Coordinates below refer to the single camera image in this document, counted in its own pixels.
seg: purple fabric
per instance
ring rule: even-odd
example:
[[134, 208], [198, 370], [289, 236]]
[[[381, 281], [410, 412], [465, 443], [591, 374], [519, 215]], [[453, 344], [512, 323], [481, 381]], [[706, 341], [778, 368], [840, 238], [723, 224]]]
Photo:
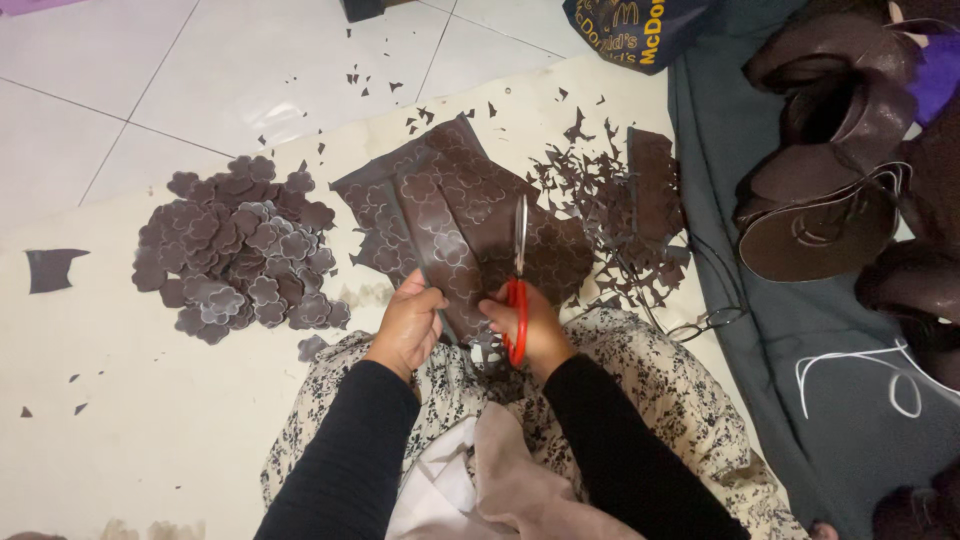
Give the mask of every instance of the purple fabric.
[[81, 1], [83, 0], [0, 0], [0, 12], [6, 15], [20, 15]]
[[917, 78], [907, 85], [917, 98], [917, 122], [924, 127], [947, 104], [960, 81], [960, 35], [929, 38], [925, 63], [917, 65]]

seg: black sleeve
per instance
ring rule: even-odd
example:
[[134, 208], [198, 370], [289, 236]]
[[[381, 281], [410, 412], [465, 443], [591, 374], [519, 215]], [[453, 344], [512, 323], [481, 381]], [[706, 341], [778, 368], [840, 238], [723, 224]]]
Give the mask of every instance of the black sleeve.
[[357, 362], [255, 540], [381, 540], [419, 412], [413, 391], [394, 372]]
[[588, 356], [576, 355], [557, 368], [543, 394], [594, 506], [647, 540], [750, 538]]

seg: scissor blade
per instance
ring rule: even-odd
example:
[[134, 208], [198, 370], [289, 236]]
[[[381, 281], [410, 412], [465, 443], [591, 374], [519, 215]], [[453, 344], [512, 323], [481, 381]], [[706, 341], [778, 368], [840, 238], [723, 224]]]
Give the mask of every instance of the scissor blade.
[[516, 275], [523, 276], [523, 254], [527, 250], [527, 198], [524, 195], [516, 201], [514, 220], [514, 254], [516, 255]]

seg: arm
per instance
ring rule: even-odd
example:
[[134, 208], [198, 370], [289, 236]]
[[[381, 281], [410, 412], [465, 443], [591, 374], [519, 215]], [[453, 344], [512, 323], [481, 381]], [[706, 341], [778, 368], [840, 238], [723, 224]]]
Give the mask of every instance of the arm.
[[255, 540], [381, 539], [420, 404], [410, 389], [443, 327], [442, 292], [420, 270], [396, 290], [367, 355], [344, 376]]
[[[516, 336], [516, 311], [503, 306], [506, 288], [480, 310], [491, 329]], [[527, 355], [544, 383], [594, 506], [648, 540], [750, 538], [683, 462], [643, 423], [613, 378], [576, 355], [549, 301], [527, 285]]]
[[419, 411], [413, 391], [393, 371], [358, 362], [255, 539], [383, 538]]

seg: person's left hand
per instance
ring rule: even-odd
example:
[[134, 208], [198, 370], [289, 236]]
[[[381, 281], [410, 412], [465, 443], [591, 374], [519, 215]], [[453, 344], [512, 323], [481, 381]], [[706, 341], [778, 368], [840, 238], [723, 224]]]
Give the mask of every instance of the person's left hand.
[[364, 359], [383, 364], [409, 383], [444, 330], [437, 309], [449, 305], [443, 292], [437, 287], [426, 288], [423, 274], [419, 268], [414, 270], [387, 304], [380, 332]]

